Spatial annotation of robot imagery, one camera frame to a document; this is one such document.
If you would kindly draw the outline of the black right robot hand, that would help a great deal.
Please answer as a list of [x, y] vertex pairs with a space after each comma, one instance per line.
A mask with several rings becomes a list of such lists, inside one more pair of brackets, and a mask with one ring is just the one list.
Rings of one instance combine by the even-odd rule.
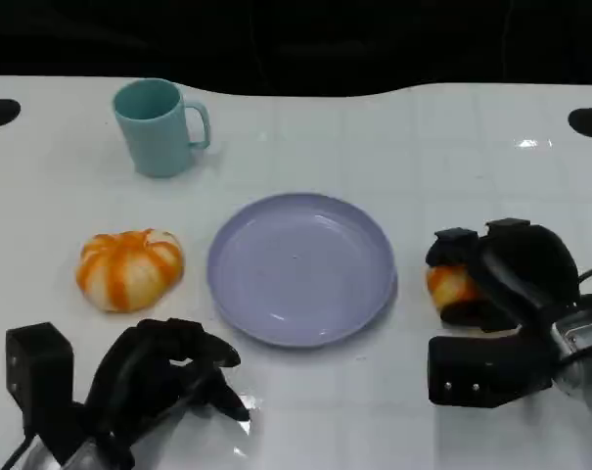
[[441, 321], [500, 333], [551, 325], [580, 299], [578, 269], [563, 240], [526, 219], [486, 223], [483, 235], [439, 230], [426, 255], [426, 284]]

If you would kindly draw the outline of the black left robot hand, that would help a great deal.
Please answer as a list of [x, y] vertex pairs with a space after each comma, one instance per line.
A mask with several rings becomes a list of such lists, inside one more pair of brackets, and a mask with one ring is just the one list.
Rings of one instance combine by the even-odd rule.
[[238, 422], [250, 412], [222, 370], [241, 363], [201, 323], [145, 319], [126, 329], [94, 375], [81, 418], [111, 469], [131, 469], [131, 447], [183, 408], [211, 406]]

